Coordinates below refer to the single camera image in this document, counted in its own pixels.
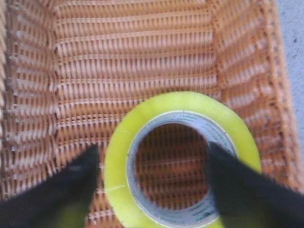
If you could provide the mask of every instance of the wicker basket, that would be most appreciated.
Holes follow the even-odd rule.
[[[1,200],[92,143],[102,172],[125,114],[153,95],[184,90],[237,112],[263,172],[303,189],[275,0],[2,0],[0,10]],[[136,172],[148,197],[182,208],[205,194],[201,142],[176,125],[145,139]],[[145,171],[147,163],[159,165]],[[103,178],[91,226],[122,227]]]

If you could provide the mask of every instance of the floor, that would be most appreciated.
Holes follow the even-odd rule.
[[[304,2],[277,0],[304,164]]]

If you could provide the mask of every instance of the tape roll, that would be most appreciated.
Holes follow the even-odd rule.
[[[211,192],[182,210],[157,207],[137,187],[133,172],[140,142],[164,124],[183,124],[205,140],[219,143],[261,172],[255,142],[242,119],[212,98],[195,92],[171,92],[140,103],[116,128],[105,158],[106,195],[126,228],[223,228]]]

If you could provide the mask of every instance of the tape core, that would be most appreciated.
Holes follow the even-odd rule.
[[[138,180],[134,173],[136,154],[144,137],[159,126],[174,123],[196,130],[207,142],[217,142],[232,155],[237,155],[233,141],[227,132],[210,118],[191,111],[167,112],[147,122],[134,137],[127,157],[127,182],[138,206],[155,222],[170,228],[199,228],[214,222],[219,217],[209,190],[200,202],[191,207],[181,210],[164,209],[155,205],[144,195],[138,187]]]

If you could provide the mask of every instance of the packing tape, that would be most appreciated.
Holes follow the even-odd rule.
[[[138,188],[133,168],[140,142],[156,127],[172,123],[195,129],[261,172],[255,142],[237,114],[206,95],[171,92],[140,103],[116,128],[105,158],[107,198],[126,228],[223,228],[210,191],[189,208],[169,210],[153,204]]]

